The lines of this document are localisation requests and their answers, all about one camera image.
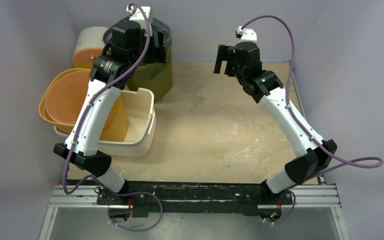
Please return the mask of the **yellow slatted bin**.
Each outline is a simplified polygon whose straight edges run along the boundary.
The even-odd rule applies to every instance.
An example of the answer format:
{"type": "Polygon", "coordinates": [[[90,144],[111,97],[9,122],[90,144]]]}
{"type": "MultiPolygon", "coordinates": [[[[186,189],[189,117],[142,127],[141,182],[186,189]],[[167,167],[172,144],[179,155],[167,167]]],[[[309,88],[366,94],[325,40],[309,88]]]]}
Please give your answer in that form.
{"type": "MultiPolygon", "coordinates": [[[[68,135],[74,129],[87,95],[89,73],[87,68],[71,68],[61,72],[51,82],[40,101],[39,115],[61,133],[68,135]]],[[[119,96],[107,117],[100,140],[123,142],[129,126],[125,101],[119,96]]]]}

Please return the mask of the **orange plastic bucket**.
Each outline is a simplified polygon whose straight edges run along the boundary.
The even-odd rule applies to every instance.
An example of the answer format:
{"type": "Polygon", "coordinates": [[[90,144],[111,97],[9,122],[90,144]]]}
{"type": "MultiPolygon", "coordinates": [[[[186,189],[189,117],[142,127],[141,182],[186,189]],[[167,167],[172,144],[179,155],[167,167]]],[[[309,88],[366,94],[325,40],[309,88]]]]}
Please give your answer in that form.
{"type": "Polygon", "coordinates": [[[89,70],[72,68],[60,73],[44,96],[45,113],[59,124],[73,126],[84,104],[89,83],[89,70]]]}

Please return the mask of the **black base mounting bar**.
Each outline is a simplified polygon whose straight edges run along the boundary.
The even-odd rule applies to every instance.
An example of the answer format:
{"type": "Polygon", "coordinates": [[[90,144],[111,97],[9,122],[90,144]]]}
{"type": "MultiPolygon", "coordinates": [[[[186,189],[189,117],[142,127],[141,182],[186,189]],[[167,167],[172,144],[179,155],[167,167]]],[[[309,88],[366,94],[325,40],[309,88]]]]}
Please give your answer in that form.
{"type": "Polygon", "coordinates": [[[242,214],[277,219],[294,200],[289,190],[269,193],[260,183],[130,181],[129,196],[95,187],[96,203],[134,218],[150,213],[242,214]]]}

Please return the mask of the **white perforated basket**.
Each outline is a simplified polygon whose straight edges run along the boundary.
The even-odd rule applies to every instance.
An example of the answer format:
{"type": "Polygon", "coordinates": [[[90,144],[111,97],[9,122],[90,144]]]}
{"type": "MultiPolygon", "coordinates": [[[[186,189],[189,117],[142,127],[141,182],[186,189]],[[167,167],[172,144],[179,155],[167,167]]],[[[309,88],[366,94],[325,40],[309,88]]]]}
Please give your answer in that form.
{"type": "Polygon", "coordinates": [[[148,154],[157,124],[154,94],[146,88],[124,90],[114,102],[98,150],[111,156],[141,158],[148,154]]]}

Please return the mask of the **grey slatted waste bin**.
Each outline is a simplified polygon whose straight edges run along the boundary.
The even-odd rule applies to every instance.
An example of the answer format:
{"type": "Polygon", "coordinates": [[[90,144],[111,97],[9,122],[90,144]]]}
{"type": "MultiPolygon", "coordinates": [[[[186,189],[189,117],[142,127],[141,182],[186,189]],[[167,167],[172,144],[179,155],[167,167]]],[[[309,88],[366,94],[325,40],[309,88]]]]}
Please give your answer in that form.
{"type": "MultiPolygon", "coordinates": [[[[129,20],[129,17],[125,17],[121,20],[119,20],[118,22],[116,22],[114,25],[112,25],[110,28],[108,28],[104,34],[102,35],[102,40],[104,42],[104,44],[108,44],[112,41],[112,29],[115,25],[117,25],[118,23],[120,22],[123,22],[123,21],[127,21],[129,20]]],[[[161,20],[157,19],[157,18],[153,18],[152,22],[151,22],[151,27],[152,27],[152,32],[155,34],[157,32],[157,30],[164,30],[164,38],[166,40],[166,43],[168,45],[171,44],[172,42],[172,33],[171,33],[171,29],[170,27],[165,24],[164,22],[162,22],[161,20]]]]}

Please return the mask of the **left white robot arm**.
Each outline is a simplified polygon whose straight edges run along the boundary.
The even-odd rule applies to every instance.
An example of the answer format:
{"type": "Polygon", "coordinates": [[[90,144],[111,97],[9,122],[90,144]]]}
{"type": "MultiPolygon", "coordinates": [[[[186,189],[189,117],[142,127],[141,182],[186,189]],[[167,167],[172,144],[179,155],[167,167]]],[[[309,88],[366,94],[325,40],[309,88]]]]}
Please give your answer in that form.
{"type": "Polygon", "coordinates": [[[112,168],[112,157],[98,150],[99,140],[116,99],[137,67],[167,61],[167,34],[164,28],[153,29],[147,21],[122,20],[112,27],[111,41],[92,64],[87,94],[74,128],[65,142],[53,148],[55,154],[65,159],[65,194],[73,193],[67,189],[69,166],[73,164],[107,188],[116,204],[128,201],[129,182],[112,168]]]}

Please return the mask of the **olive green slatted bin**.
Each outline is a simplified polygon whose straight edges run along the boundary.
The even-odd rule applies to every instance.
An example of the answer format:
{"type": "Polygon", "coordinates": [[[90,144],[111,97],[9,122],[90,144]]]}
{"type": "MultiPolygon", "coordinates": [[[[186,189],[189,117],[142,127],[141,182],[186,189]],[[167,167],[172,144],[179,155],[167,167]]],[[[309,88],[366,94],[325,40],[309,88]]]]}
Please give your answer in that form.
{"type": "Polygon", "coordinates": [[[127,87],[130,91],[137,91],[139,88],[152,91],[154,103],[157,103],[173,86],[172,66],[172,44],[170,44],[167,62],[138,67],[134,76],[128,80],[127,87]]]}

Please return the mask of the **aluminium rail frame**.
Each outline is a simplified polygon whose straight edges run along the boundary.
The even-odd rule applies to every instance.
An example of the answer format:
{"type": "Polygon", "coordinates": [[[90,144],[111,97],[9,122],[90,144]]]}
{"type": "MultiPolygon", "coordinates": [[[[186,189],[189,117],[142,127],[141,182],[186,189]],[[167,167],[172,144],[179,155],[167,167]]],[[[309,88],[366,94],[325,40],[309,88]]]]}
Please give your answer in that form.
{"type": "Polygon", "coordinates": [[[349,238],[335,185],[299,185],[268,195],[257,183],[132,181],[129,196],[119,196],[92,184],[66,195],[57,185],[51,194],[40,239],[50,239],[57,213],[63,208],[118,209],[140,218],[160,212],[242,214],[261,217],[267,224],[284,219],[289,208],[326,208],[339,239],[349,238]]]}

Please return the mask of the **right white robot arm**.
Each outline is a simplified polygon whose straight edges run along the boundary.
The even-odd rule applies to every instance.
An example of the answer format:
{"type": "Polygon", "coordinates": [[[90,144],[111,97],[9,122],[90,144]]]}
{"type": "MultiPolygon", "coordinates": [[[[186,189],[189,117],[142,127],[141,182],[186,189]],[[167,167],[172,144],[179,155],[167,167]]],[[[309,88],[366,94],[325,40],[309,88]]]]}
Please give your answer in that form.
{"type": "Polygon", "coordinates": [[[214,66],[219,74],[222,62],[226,62],[225,75],[235,77],[245,93],[265,108],[287,137],[296,155],[283,170],[262,182],[260,196],[268,204],[280,198],[281,192],[300,185],[323,171],[335,153],[337,144],[325,140],[314,131],[301,113],[286,96],[288,90],[278,76],[262,68],[260,49],[254,42],[244,41],[235,46],[220,44],[214,66]]]}

